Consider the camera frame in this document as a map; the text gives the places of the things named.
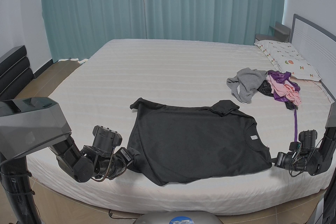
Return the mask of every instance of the mattress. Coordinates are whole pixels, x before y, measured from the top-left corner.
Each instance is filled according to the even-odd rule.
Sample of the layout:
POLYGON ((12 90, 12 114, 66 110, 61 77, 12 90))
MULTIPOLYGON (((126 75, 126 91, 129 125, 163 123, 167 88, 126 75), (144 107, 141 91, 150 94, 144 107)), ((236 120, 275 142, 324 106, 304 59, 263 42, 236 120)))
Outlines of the mattress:
MULTIPOLYGON (((103 125, 118 131, 127 146, 137 111, 129 108, 139 97, 173 106, 212 106, 229 99, 257 121, 262 142, 275 158, 294 139, 293 111, 257 92, 251 103, 239 103, 226 79, 242 68, 270 70, 273 65, 256 46, 202 41, 112 40, 76 69, 50 95, 57 101, 78 146, 91 145, 92 129, 103 125)), ((298 131, 316 129, 323 137, 330 101, 320 84, 297 80, 302 104, 298 131)), ((157 186, 144 175, 127 170, 114 180, 77 183, 44 149, 27 156, 32 174, 48 187, 74 199, 104 208, 134 213, 204 210, 218 215, 244 214, 317 193, 328 187, 336 166, 320 175, 272 167, 234 177, 208 178, 189 184, 157 186)))

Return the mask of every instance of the purple cloth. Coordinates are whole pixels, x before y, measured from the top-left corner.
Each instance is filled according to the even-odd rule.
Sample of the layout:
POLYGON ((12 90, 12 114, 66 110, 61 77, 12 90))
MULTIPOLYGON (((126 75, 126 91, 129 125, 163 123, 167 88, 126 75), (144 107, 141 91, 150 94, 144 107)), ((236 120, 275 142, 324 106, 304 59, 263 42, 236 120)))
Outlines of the purple cloth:
MULTIPOLYGON (((296 84, 295 82, 291 82, 289 80, 290 76, 292 75, 290 72, 281 73, 279 71, 273 71, 269 70, 268 74, 277 82, 283 84, 284 81, 288 81, 290 84, 293 85, 294 89, 299 92, 300 86, 296 84)), ((279 102, 289 102, 289 100, 283 96, 280 97, 275 91, 273 92, 274 99, 279 102)), ((296 115, 296 109, 294 109, 294 141, 297 141, 297 115, 296 115)))

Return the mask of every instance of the pink garment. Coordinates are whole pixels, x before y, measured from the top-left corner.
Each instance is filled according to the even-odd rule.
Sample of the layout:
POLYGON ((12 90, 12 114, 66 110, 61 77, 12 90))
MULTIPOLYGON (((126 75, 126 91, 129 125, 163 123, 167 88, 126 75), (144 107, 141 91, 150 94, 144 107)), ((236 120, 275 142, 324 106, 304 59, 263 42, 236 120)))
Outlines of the pink garment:
POLYGON ((301 104, 299 92, 297 92, 292 84, 287 80, 283 84, 277 83, 270 75, 267 76, 267 81, 271 84, 272 93, 274 91, 280 96, 285 96, 289 101, 295 105, 301 104))

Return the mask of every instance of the pillowcase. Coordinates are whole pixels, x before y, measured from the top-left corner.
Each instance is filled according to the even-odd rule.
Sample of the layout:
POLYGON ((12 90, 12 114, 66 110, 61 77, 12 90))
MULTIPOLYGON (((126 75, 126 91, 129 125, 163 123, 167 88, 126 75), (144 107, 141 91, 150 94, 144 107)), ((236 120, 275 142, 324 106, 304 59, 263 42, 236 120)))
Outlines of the pillowcase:
POLYGON ((311 66, 300 53, 288 42, 261 40, 254 43, 271 61, 277 71, 291 72, 297 79, 319 81, 317 70, 311 66))

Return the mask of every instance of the tile floor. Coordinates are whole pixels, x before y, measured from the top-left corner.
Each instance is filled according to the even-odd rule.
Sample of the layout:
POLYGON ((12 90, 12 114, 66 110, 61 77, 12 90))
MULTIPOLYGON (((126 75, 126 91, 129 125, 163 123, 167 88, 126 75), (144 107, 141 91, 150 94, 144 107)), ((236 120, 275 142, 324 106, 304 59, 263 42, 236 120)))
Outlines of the tile floor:
MULTIPOLYGON (((77 61, 67 60, 53 64, 37 79, 31 81, 17 98, 49 96, 56 87, 80 66, 77 61)), ((115 220, 108 215, 108 209, 100 208, 59 194, 44 184, 30 179, 35 191, 35 203, 46 224, 131 224, 134 220, 115 220)), ((224 224, 298 224, 305 223, 314 211, 324 191, 289 201, 265 210, 237 216, 219 216, 224 224)), ((114 217, 136 218, 139 214, 113 211, 114 217)), ((9 205, 3 188, 0 188, 0 224, 15 223, 15 215, 9 205)))

